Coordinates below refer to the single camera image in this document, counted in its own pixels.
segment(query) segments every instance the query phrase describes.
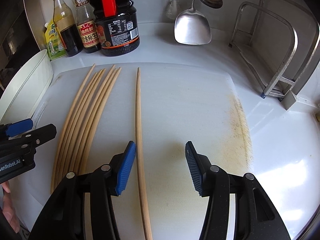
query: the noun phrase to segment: countertop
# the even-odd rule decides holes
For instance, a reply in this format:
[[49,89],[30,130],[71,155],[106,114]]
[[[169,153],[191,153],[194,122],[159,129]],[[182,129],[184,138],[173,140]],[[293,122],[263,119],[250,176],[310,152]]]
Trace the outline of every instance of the countertop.
[[[178,44],[173,35],[141,35],[140,46],[123,56],[105,57],[101,52],[83,51],[71,58],[64,56],[52,61],[53,80],[61,72],[94,63],[128,62],[194,65],[230,74],[250,130],[253,149],[250,172],[273,201],[291,238],[296,239],[320,204],[320,133],[315,117],[286,111],[277,98],[262,99],[254,76],[225,41],[189,46]],[[27,185],[22,186],[19,180],[14,182],[12,192],[17,213],[28,226],[42,207],[32,196],[24,196],[22,201],[18,195]],[[33,215],[26,215],[30,206]]]

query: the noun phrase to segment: cutting board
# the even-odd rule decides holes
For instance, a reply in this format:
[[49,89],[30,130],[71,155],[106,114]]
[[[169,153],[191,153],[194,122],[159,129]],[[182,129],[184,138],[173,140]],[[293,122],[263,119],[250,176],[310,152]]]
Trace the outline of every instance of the cutting board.
[[[135,140],[135,85],[141,68],[143,151],[154,240],[198,239],[208,198],[195,191],[185,158],[191,140],[198,153],[228,173],[250,170],[251,141],[231,77],[224,72],[164,63],[126,63],[99,122],[87,165],[92,172]],[[111,65],[96,66],[109,70]],[[44,205],[49,197],[57,142],[72,100],[88,68],[59,74],[35,115],[37,127],[53,123],[57,137],[38,148],[28,173],[30,193]],[[122,240],[144,239],[136,164],[126,190],[113,197]]]

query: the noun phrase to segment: screw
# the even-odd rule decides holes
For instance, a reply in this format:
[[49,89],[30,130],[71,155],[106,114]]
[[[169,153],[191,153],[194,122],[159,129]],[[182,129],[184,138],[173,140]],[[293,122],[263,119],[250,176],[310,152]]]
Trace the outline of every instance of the screw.
[[218,171],[219,171],[219,167],[216,166],[216,165],[212,165],[212,166],[210,167],[210,171],[218,172]]
[[108,165],[108,164],[105,164],[105,165],[101,166],[101,170],[102,170],[102,171],[108,171],[108,170],[110,170],[110,169],[111,169],[111,167],[110,167],[110,165]]
[[253,180],[253,179],[254,179],[254,175],[251,174],[251,173],[247,173],[247,174],[245,175],[245,177],[246,177],[248,180]]
[[75,174],[73,172],[69,172],[66,177],[67,179],[72,179],[75,176]]

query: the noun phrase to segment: metal spatula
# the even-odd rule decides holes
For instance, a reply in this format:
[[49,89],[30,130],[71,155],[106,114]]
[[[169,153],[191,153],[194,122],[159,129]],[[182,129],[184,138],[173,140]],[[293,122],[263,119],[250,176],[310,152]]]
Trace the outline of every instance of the metal spatula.
[[209,22],[194,8],[194,2],[195,0],[192,0],[190,8],[178,15],[174,25],[174,37],[183,44],[208,44],[211,41]]

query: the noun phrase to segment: human hand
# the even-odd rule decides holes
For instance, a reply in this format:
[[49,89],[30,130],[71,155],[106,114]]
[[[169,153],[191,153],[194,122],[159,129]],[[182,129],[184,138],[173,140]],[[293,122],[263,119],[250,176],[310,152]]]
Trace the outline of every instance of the human hand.
[[9,187],[9,182],[4,182],[1,184],[3,188],[3,208],[2,208],[2,213],[4,217],[7,219],[9,222],[10,226],[12,229],[18,233],[20,230],[20,223],[19,219],[16,215],[16,211],[13,207],[13,202],[11,199],[10,195],[10,187]]

